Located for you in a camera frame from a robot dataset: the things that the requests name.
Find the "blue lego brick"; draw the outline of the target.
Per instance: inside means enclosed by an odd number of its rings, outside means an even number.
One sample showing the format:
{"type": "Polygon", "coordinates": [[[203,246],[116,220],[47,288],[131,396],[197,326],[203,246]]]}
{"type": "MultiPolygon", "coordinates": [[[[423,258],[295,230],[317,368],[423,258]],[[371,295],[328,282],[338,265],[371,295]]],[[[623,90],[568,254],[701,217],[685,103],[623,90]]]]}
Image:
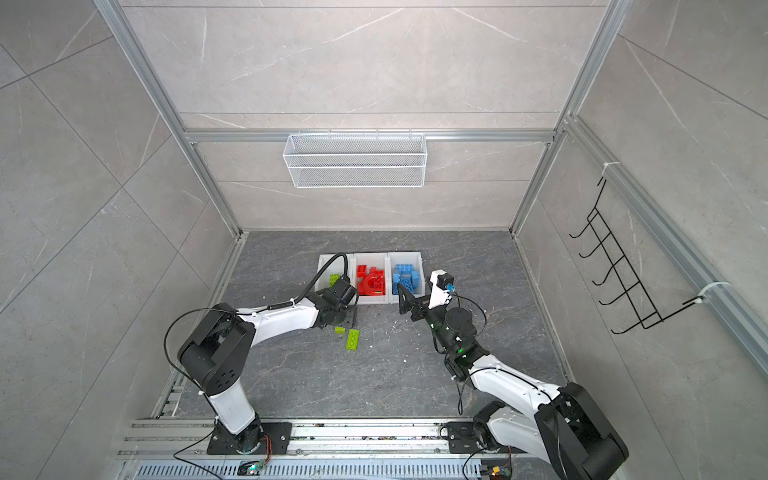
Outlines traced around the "blue lego brick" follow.
{"type": "Polygon", "coordinates": [[[411,271],[411,284],[414,290],[419,290],[421,285],[421,275],[417,270],[411,271]]]}
{"type": "Polygon", "coordinates": [[[393,270],[394,274],[411,276],[414,271],[412,264],[396,264],[393,270]]]}

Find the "red arch lego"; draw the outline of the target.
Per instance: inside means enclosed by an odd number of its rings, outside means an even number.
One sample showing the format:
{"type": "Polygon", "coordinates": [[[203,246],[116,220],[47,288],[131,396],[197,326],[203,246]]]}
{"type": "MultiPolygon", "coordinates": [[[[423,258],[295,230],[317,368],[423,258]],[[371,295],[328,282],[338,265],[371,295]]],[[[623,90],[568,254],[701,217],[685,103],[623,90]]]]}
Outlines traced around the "red arch lego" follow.
{"type": "Polygon", "coordinates": [[[371,272],[362,282],[359,282],[358,291],[361,296],[384,296],[386,294],[385,272],[380,269],[371,272]]]}

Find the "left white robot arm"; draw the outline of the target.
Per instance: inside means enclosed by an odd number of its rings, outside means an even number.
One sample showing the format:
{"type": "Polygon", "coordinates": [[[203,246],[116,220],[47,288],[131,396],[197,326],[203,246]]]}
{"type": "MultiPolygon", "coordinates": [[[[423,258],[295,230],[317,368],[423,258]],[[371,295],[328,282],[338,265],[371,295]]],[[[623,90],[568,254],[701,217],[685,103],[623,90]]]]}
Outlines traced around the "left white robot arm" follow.
{"type": "Polygon", "coordinates": [[[265,433],[240,381],[251,348],[289,332],[339,326],[358,298],[343,276],[328,288],[277,304],[236,309],[220,303],[208,309],[177,358],[216,414],[214,435],[241,454],[259,448],[265,433]]]}

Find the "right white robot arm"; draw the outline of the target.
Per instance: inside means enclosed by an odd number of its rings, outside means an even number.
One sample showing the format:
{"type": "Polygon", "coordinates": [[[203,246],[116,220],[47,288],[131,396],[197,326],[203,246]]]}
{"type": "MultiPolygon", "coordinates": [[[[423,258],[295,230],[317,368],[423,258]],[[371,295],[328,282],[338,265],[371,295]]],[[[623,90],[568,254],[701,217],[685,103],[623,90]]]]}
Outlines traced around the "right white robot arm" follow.
{"type": "Polygon", "coordinates": [[[454,288],[439,282],[416,297],[398,289],[399,310],[425,321],[444,349],[444,365],[460,385],[493,396],[473,418],[480,449],[522,450],[546,461],[561,479],[609,479],[629,449],[599,405],[581,385],[547,383],[499,360],[476,340],[471,311],[451,306],[454,288]]]}

